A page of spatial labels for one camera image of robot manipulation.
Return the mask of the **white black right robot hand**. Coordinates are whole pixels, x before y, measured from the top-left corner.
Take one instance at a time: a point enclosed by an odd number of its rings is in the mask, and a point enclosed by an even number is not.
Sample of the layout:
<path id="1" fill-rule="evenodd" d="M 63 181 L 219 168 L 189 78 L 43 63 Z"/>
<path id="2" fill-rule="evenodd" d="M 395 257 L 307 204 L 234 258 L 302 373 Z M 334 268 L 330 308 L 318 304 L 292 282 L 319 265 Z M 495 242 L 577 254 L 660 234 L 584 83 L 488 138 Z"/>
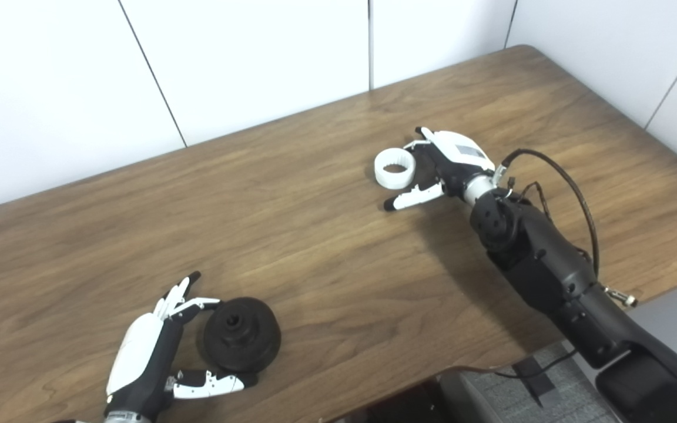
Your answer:
<path id="1" fill-rule="evenodd" d="M 441 196 L 459 198 L 470 207 L 484 194 L 496 188 L 496 167 L 470 137 L 445 130 L 417 127 L 420 140 L 402 148 L 387 148 L 374 160 L 376 181 L 401 193 L 387 199 L 383 209 L 394 212 L 429 203 Z M 412 185 L 417 169 L 416 153 L 430 159 L 435 171 L 432 182 Z"/>

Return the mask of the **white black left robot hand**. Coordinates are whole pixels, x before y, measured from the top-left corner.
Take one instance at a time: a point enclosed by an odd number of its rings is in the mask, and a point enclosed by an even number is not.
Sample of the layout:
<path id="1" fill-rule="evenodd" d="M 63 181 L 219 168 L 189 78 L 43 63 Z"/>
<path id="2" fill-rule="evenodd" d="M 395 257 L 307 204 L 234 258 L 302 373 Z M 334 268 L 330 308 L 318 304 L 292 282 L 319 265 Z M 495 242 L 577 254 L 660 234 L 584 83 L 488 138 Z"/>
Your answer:
<path id="1" fill-rule="evenodd" d="M 105 422 L 156 422 L 174 401 L 228 395 L 258 382 L 252 372 L 172 372 L 185 324 L 222 304 L 219 299 L 188 297 L 200 276 L 194 271 L 178 281 L 126 330 L 106 385 Z"/>

